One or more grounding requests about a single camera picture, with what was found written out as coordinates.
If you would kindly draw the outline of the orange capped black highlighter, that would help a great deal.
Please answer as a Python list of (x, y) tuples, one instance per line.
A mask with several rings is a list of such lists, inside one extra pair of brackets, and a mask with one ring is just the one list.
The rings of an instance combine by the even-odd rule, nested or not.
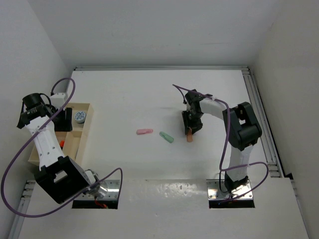
[(64, 141), (64, 140), (60, 141), (59, 145), (60, 145), (60, 147), (61, 147), (61, 148), (63, 148), (63, 147), (64, 147), (64, 143), (65, 143), (65, 141)]

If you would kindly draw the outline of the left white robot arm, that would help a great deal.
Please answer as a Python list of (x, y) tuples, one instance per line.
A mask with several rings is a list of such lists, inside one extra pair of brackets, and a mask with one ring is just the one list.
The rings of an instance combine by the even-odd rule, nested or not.
[(96, 193), (97, 176), (92, 170), (82, 169), (67, 156), (57, 139), (57, 132), (71, 132), (72, 109), (65, 106), (66, 93), (51, 94), (45, 103), (43, 93), (33, 93), (22, 99), (18, 128), (26, 128), (34, 136), (39, 158), (39, 171), (34, 178), (37, 184), (57, 203), (62, 204), (80, 191)]

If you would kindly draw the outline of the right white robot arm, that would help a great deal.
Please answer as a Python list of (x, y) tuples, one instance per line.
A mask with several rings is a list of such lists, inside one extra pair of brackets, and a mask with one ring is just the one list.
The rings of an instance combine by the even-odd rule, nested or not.
[[(183, 97), (186, 110), (182, 112), (184, 131), (187, 137), (202, 129), (201, 117), (204, 114), (214, 116), (224, 122), (226, 142), (220, 162), (220, 172), (224, 172), (224, 185), (232, 192), (247, 183), (247, 167), (253, 146), (262, 136), (262, 130), (250, 103), (243, 102), (229, 107), (222, 100), (214, 100), (212, 95), (202, 94), (195, 89)], [(231, 145), (229, 166), (223, 168), (227, 145)]]

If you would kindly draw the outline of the pastel green correction tape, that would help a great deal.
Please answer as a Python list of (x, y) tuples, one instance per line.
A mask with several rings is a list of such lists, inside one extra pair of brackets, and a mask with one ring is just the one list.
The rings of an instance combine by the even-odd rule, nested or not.
[(172, 136), (170, 136), (169, 134), (163, 132), (163, 131), (160, 131), (159, 132), (159, 135), (164, 139), (166, 140), (167, 142), (169, 143), (173, 143), (174, 142), (174, 138)]

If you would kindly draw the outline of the pastel pink correction tape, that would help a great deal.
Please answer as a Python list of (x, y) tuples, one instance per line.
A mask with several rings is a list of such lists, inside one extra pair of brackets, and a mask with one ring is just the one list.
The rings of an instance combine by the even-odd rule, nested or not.
[(153, 131), (154, 130), (150, 128), (137, 129), (136, 134), (137, 135), (150, 134), (150, 133), (153, 133)]

